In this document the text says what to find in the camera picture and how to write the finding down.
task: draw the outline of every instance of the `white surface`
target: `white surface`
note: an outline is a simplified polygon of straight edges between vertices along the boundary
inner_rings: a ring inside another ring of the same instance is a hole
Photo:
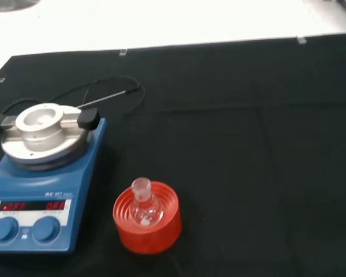
[[[6,218],[9,216],[18,221],[18,225],[20,227],[31,227],[40,218],[43,218],[45,216],[53,216],[59,220],[60,226],[66,226],[68,222],[71,201],[71,199],[65,200],[63,211],[0,211],[0,218]]]
[[[325,9],[332,14],[327,18],[311,12],[326,5],[331,6],[321,0],[42,0],[27,10],[0,13],[0,68],[12,55],[344,32],[346,14],[338,8]]]

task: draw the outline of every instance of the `red cork ring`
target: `red cork ring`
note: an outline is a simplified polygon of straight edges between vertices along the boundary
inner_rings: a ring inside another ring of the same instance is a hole
[[[151,182],[151,192],[163,205],[164,215],[154,226],[143,227],[130,218],[129,207],[134,199],[131,187],[118,197],[113,218],[123,245],[138,254],[156,254],[167,250],[182,231],[178,197],[174,190],[161,182]]]

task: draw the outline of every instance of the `glass flask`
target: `glass flask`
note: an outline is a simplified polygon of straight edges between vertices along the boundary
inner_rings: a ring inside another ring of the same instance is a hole
[[[138,178],[132,183],[134,200],[129,207],[132,220],[143,227],[151,227],[163,217],[163,205],[151,192],[151,182],[147,178]]]

